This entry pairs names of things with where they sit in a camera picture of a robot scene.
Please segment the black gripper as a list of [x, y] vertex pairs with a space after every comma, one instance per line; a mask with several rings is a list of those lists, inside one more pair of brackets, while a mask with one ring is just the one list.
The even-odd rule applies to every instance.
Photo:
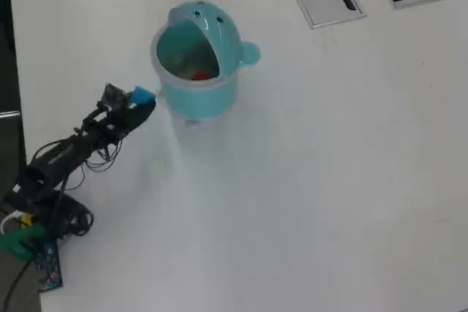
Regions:
[[86, 116], [86, 131], [98, 131], [104, 139], [122, 140], [127, 135], [124, 125], [126, 130], [135, 130], [148, 120], [155, 107], [156, 102], [136, 104], [133, 92], [127, 92], [124, 98], [123, 120], [119, 111], [96, 109]]

